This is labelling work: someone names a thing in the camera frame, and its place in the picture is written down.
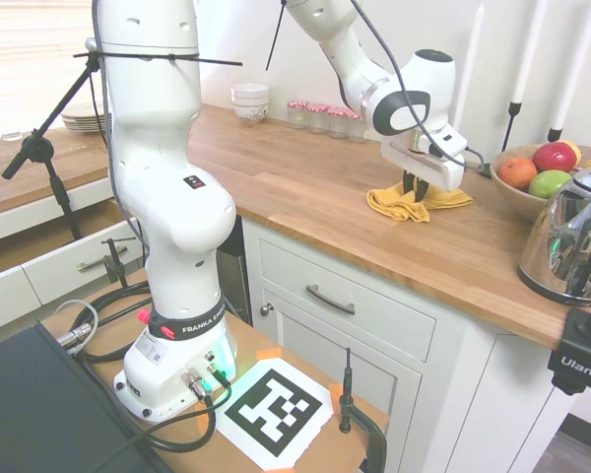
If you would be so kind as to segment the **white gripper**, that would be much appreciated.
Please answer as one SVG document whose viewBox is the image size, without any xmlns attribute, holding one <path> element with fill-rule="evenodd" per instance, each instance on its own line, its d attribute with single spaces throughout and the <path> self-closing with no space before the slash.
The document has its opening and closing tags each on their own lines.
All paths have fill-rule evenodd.
<svg viewBox="0 0 591 473">
<path fill-rule="evenodd" d="M 453 160 L 448 160 L 429 153 L 415 153 L 396 139 L 384 139 L 381 142 L 381 155 L 403 170 L 403 195 L 412 197 L 414 202 L 422 202 L 425 199 L 430 184 L 451 191 L 458 188 L 463 180 L 461 154 L 454 156 Z"/>
</svg>

